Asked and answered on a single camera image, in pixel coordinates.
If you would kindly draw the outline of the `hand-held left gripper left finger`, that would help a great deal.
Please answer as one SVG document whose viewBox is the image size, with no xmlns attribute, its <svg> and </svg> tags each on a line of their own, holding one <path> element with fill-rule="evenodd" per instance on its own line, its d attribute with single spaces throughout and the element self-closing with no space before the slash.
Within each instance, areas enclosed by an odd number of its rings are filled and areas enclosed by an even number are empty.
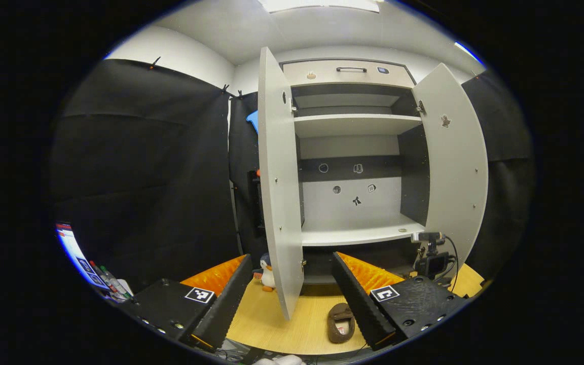
<svg viewBox="0 0 584 365">
<path fill-rule="evenodd" d="M 252 278 L 252 259 L 244 254 L 182 281 L 160 279 L 120 304 L 120 310 L 171 341 L 214 352 L 226 339 Z"/>
</svg>

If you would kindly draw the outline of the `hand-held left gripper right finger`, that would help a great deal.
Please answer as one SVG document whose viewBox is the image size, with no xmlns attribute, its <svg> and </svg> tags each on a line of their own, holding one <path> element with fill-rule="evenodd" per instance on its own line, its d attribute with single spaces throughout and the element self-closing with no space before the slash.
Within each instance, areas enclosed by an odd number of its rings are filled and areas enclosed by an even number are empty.
<svg viewBox="0 0 584 365">
<path fill-rule="evenodd" d="M 332 275 L 373 350 L 438 326 L 467 301 L 428 277 L 403 279 L 342 252 L 332 256 Z"/>
</svg>

